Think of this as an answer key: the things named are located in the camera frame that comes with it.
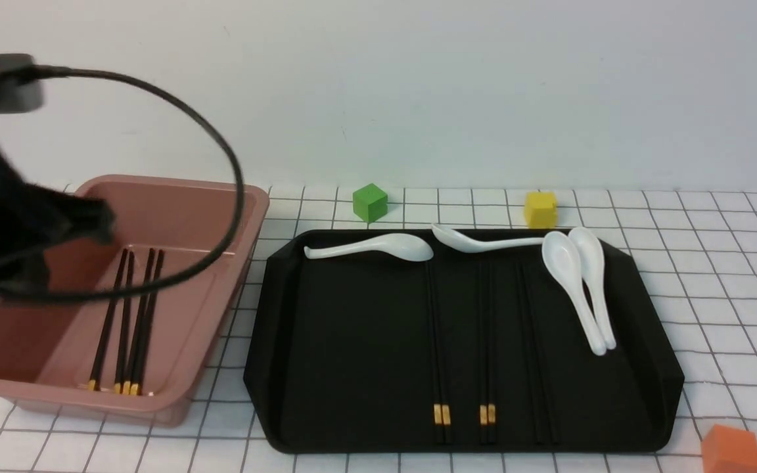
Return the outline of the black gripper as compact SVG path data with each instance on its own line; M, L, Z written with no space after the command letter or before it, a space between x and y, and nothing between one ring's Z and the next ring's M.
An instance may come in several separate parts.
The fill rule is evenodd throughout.
M0 152L0 293L48 293L46 252L81 238L111 244L115 219L101 198L28 183Z

